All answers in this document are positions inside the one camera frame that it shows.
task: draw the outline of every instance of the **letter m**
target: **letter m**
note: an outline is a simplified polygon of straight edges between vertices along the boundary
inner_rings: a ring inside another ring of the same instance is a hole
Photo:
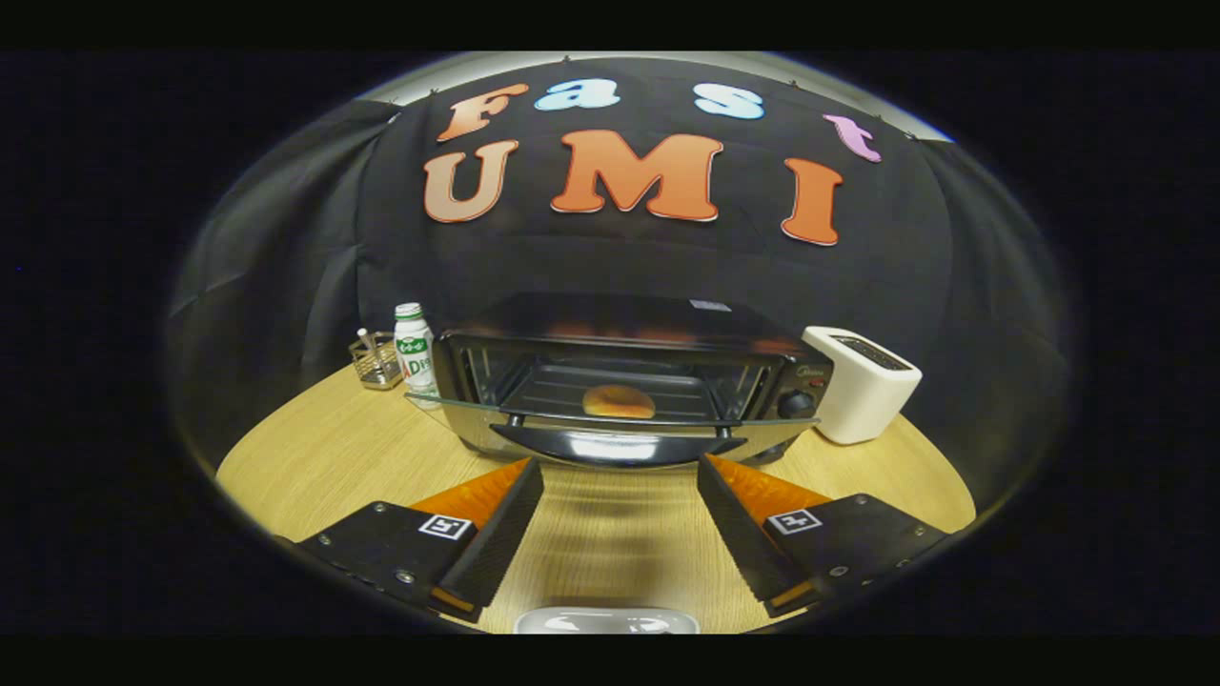
[[[708,195],[711,159],[725,149],[719,140],[675,134],[643,159],[614,131],[575,131],[561,140],[572,149],[572,164],[564,194],[550,203],[558,212],[600,210],[605,205],[597,193],[600,177],[623,212],[639,204],[644,193],[660,181],[656,197],[645,205],[649,212],[689,221],[711,221],[717,216]]]

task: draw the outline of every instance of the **white toaster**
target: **white toaster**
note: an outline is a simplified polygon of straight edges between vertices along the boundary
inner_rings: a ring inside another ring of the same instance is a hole
[[[817,405],[815,425],[839,444],[871,441],[889,426],[924,374],[915,365],[859,333],[809,326],[800,337],[834,361],[834,374]]]

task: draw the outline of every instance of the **oven door handle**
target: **oven door handle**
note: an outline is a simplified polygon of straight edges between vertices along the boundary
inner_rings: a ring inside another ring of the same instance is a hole
[[[526,449],[559,460],[603,468],[658,468],[693,463],[700,455],[714,455],[745,444],[734,438],[727,426],[716,427],[716,436],[649,436],[577,428],[539,428],[525,426],[520,415],[508,425],[490,425],[492,431]]]

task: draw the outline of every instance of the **orange letter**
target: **orange letter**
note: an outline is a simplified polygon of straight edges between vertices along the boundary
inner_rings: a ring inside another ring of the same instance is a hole
[[[490,123],[483,118],[483,112],[487,112],[488,115],[498,115],[503,112],[504,107],[509,106],[509,95],[521,95],[526,90],[529,90],[529,87],[523,83],[518,83],[516,85],[476,95],[470,100],[462,100],[453,107],[449,107],[454,111],[454,118],[449,122],[449,128],[437,137],[437,143],[444,143],[445,140],[451,140],[459,135],[483,128]]]
[[[797,240],[816,245],[838,243],[838,233],[831,226],[831,210],[834,187],[843,183],[843,177],[809,160],[789,157],[783,166],[797,173],[797,199],[792,203],[792,216],[783,220],[780,228]]]
[[[458,162],[466,159],[466,154],[453,153],[429,160],[423,165],[423,171],[428,173],[423,183],[423,210],[429,217],[445,223],[483,216],[500,199],[505,157],[516,149],[516,140],[500,140],[475,150],[475,156],[483,160],[478,190],[470,200],[461,201],[454,200],[454,170],[458,168]]]
[[[572,149],[564,194],[550,201],[558,212],[595,212],[605,205],[597,194],[601,177],[615,205],[628,211],[644,193],[661,182],[648,211],[659,217],[691,221],[716,218],[716,206],[708,201],[711,157],[725,149],[719,140],[702,135],[670,135],[640,160],[614,131],[573,131],[561,140]]]

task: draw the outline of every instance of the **toaster oven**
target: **toaster oven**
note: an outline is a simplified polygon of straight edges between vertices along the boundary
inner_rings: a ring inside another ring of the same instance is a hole
[[[833,363],[736,303],[514,295],[433,343],[471,449],[600,468],[771,461],[817,420]]]

